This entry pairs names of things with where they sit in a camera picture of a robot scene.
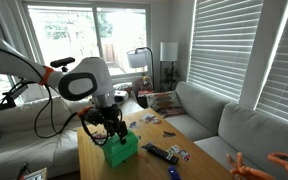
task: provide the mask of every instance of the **outdoor greenery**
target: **outdoor greenery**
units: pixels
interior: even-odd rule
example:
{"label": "outdoor greenery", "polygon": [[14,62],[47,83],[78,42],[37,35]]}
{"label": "outdoor greenery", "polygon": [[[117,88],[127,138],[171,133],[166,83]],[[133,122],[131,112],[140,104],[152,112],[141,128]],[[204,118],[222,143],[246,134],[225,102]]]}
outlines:
{"label": "outdoor greenery", "polygon": [[97,13],[101,38],[112,36],[113,25],[106,20],[107,13]]}
{"label": "outdoor greenery", "polygon": [[63,39],[69,36],[65,25],[45,25],[44,31],[48,39]]}

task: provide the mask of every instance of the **pillow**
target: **pillow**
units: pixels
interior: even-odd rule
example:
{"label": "pillow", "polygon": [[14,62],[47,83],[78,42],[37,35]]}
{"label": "pillow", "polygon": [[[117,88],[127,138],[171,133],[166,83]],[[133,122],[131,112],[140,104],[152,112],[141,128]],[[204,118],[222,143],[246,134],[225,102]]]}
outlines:
{"label": "pillow", "polygon": [[165,93],[152,93],[146,96],[148,107],[152,108],[163,117],[184,114],[175,91]]}
{"label": "pillow", "polygon": [[130,93],[133,90],[133,83],[132,82],[119,83],[114,84],[113,87],[115,90],[127,91],[128,93]]}

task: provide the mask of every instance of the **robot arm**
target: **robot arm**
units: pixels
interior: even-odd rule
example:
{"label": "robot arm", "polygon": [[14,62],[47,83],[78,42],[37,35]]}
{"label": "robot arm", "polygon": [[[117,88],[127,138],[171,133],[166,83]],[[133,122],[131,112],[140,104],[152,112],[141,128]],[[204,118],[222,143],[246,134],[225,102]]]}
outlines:
{"label": "robot arm", "polygon": [[95,108],[79,117],[93,125],[103,124],[108,136],[117,133],[124,144],[127,128],[118,119],[120,110],[114,100],[114,88],[103,59],[86,58],[68,73],[35,63],[0,39],[0,74],[14,75],[28,81],[50,86],[71,101],[93,96]]}

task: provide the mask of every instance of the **gray sofa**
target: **gray sofa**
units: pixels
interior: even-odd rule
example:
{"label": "gray sofa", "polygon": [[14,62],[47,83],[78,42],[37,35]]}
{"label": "gray sofa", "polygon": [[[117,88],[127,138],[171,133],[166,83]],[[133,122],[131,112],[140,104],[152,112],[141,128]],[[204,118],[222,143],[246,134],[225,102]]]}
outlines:
{"label": "gray sofa", "polygon": [[227,99],[186,82],[176,87],[187,114],[166,120],[228,170],[226,154],[244,154],[247,166],[277,179],[288,179],[286,170],[267,159],[271,152],[288,153],[288,122],[230,103]]}

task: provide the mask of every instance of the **lamp shade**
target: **lamp shade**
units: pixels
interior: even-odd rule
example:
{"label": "lamp shade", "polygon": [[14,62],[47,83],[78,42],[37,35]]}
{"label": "lamp shade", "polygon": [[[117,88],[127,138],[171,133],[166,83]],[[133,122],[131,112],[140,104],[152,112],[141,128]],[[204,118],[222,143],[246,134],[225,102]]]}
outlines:
{"label": "lamp shade", "polygon": [[161,61],[177,61],[177,42],[161,42]]}
{"label": "lamp shade", "polygon": [[127,52],[128,62],[131,68],[140,68],[148,64],[147,50],[132,50]]}

